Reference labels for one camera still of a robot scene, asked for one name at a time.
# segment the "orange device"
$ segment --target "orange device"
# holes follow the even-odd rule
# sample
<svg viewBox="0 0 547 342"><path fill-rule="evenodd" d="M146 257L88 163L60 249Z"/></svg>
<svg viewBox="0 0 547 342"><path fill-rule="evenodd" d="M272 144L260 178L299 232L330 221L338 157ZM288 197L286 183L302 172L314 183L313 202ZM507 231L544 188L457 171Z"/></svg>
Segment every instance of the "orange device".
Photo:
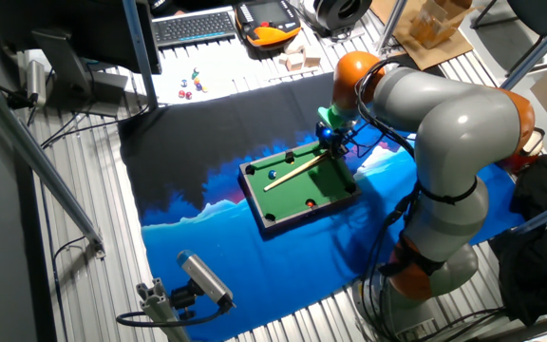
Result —
<svg viewBox="0 0 547 342"><path fill-rule="evenodd" d="M235 6L237 30L252 46L281 48L301 30L299 15L284 0L257 0Z"/></svg>

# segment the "keyboard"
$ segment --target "keyboard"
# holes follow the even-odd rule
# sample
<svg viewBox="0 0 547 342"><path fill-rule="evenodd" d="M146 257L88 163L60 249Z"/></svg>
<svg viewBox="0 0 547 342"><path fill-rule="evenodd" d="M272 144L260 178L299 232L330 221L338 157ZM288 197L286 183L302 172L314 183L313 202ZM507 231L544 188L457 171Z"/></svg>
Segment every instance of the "keyboard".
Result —
<svg viewBox="0 0 547 342"><path fill-rule="evenodd" d="M154 23L154 28L158 48L183 46L236 36L232 18L227 12L170 18Z"/></svg>

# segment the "black cloth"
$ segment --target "black cloth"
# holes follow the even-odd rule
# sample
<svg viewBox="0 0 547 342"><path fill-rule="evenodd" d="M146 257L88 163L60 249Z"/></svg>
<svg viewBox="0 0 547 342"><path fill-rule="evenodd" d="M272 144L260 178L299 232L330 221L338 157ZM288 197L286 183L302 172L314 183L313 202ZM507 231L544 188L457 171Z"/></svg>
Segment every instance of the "black cloth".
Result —
<svg viewBox="0 0 547 342"><path fill-rule="evenodd" d="M519 174L512 210L531 219L547 210L547 155ZM500 290L510 316L527 326L547 314L547 229L505 232L490 241L500 261Z"/></svg>
<svg viewBox="0 0 547 342"><path fill-rule="evenodd" d="M171 196L201 210L210 170L274 144L295 146L330 105L332 74L206 102L172 105L120 123L122 159L141 217Z"/></svg>

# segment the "green felt surface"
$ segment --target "green felt surface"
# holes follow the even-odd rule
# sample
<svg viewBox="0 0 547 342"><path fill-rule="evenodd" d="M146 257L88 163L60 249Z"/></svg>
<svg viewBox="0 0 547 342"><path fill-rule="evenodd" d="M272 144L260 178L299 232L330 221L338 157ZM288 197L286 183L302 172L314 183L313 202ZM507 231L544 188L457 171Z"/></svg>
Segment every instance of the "green felt surface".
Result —
<svg viewBox="0 0 547 342"><path fill-rule="evenodd" d="M346 187L353 184L351 173L343 160L331 158L325 158L308 171L268 192L263 191L265 186L323 152L316 142L294 149L294 163L287 163L284 153L253 163L255 174L248 176L247 180L255 192L255 201L264 217L272 214L275 220L280 220L299 214L310 209L306 204L307 200L313 200L316 205L322 206L351 197L351 193L346 191ZM271 170L276 172L275 180L269 179Z"/></svg>

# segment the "black stand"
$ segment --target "black stand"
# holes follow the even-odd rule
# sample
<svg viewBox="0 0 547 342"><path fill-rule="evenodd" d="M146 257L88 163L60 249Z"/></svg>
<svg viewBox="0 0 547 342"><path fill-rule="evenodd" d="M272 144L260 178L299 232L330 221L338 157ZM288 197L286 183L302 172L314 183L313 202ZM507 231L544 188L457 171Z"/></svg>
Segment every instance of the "black stand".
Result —
<svg viewBox="0 0 547 342"><path fill-rule="evenodd" d="M46 106L86 114L118 115L127 77L88 72L69 43L70 35L60 30L36 29L33 36L56 72Z"/></svg>

